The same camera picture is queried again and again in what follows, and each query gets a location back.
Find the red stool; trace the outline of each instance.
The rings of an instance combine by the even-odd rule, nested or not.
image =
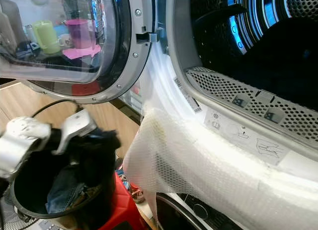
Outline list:
[[[116,189],[112,199],[113,213],[99,230],[147,230],[137,206],[116,174]]]

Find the green mug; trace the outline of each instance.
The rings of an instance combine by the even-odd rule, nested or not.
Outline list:
[[[61,50],[56,31],[49,20],[41,20],[32,25],[37,41],[45,54],[54,54]]]

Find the door glass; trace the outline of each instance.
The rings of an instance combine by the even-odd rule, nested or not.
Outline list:
[[[92,82],[116,39],[113,0],[0,0],[0,77]]]

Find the white mug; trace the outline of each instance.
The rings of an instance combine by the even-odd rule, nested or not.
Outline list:
[[[72,38],[69,34],[63,34],[59,37],[59,44],[65,48],[71,48],[73,46]]]

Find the perforated metal panel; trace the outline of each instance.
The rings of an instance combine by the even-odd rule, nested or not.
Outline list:
[[[187,77],[197,90],[210,98],[261,120],[293,139],[318,147],[317,112],[206,68],[191,68]]]
[[[318,0],[286,0],[292,17],[306,17],[318,21]]]

